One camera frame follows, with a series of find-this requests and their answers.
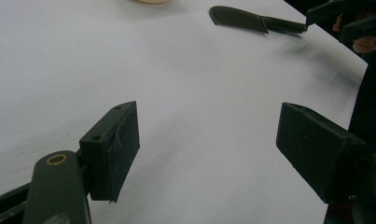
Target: white surface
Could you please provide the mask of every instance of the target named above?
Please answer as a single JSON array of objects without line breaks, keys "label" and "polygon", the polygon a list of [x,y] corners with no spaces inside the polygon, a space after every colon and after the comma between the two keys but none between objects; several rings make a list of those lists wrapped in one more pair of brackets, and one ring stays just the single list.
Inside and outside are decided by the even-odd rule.
[{"label": "white surface", "polygon": [[93,223],[322,223],[326,205],[275,145],[282,102],[348,127],[366,65],[312,26],[214,26],[237,7],[304,22],[281,0],[0,0],[0,194],[137,101],[141,148]]}]

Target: metal ring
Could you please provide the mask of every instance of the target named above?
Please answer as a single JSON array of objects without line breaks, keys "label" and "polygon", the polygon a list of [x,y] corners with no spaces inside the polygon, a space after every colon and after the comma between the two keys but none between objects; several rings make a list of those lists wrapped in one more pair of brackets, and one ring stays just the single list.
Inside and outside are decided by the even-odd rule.
[{"label": "metal ring", "polygon": [[57,154],[54,156],[51,156],[46,160],[47,165],[60,165],[61,163],[66,161],[66,155],[64,154]]}]

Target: dark plastic mechanism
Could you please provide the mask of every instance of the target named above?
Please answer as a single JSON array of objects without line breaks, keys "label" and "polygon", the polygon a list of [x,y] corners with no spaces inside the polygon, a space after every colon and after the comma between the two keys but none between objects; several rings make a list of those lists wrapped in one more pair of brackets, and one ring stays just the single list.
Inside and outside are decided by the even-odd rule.
[{"label": "dark plastic mechanism", "polygon": [[332,0],[320,6],[312,7],[306,13],[306,26],[323,21],[330,16],[338,16],[346,12],[355,12],[362,8],[360,0]]},{"label": "dark plastic mechanism", "polygon": [[268,34],[270,30],[301,34],[307,31],[306,25],[293,21],[285,21],[274,17],[259,16],[234,7],[216,6],[209,10],[215,25],[225,25],[258,31]]},{"label": "dark plastic mechanism", "polygon": [[365,141],[311,109],[283,103],[277,146],[325,203],[356,192],[355,162]]},{"label": "dark plastic mechanism", "polygon": [[79,144],[83,162],[92,169],[91,198],[116,202],[140,147],[136,103],[113,107]]},{"label": "dark plastic mechanism", "polygon": [[59,151],[39,160],[35,165],[23,223],[90,222],[75,152]]},{"label": "dark plastic mechanism", "polygon": [[90,224],[87,195],[116,201],[139,148],[136,103],[113,107],[80,140],[37,162],[31,183],[0,196],[0,224]]},{"label": "dark plastic mechanism", "polygon": [[353,42],[367,35],[376,36],[376,16],[369,16],[344,25],[341,29],[339,41],[341,43]]}]

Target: mounting hole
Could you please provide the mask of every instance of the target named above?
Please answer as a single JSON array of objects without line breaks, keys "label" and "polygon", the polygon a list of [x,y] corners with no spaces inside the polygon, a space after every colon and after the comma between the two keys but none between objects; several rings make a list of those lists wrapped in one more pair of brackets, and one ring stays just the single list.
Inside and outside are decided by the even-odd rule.
[{"label": "mounting hole", "polygon": [[64,154],[57,154],[54,155],[46,161],[47,165],[60,165],[61,163],[66,161],[66,156]]},{"label": "mounting hole", "polygon": [[94,137],[92,137],[92,141],[98,141],[98,140],[100,140],[101,139],[101,136],[100,135],[96,135],[96,136],[94,136]]}]

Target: beige object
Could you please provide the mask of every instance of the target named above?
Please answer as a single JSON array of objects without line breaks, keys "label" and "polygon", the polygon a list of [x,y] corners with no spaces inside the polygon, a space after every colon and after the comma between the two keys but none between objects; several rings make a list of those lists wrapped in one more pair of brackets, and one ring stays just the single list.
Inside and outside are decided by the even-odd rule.
[{"label": "beige object", "polygon": [[140,2],[145,2],[145,3],[153,3],[153,4],[157,4],[157,3],[165,3],[167,2],[168,0],[138,0]]}]

